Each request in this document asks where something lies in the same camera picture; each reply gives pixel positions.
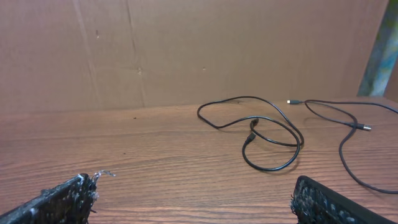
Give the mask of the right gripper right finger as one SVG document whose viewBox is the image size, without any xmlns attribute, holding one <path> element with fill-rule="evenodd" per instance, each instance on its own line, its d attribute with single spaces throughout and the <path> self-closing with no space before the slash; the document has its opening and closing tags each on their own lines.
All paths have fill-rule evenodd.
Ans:
<svg viewBox="0 0 398 224">
<path fill-rule="evenodd" d="M 305 175 L 297 179 L 290 208 L 299 223 L 396 224 Z"/>
</svg>

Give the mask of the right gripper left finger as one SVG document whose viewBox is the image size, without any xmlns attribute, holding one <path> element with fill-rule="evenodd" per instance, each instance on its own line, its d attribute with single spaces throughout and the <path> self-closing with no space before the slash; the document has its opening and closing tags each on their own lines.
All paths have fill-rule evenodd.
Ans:
<svg viewBox="0 0 398 224">
<path fill-rule="evenodd" d="M 43 189 L 39 196 L 1 215 L 1 224 L 86 224 L 99 195 L 97 181 L 102 175 L 115 176 L 100 170 L 93 176 L 78 174 L 52 189 Z"/>
</svg>

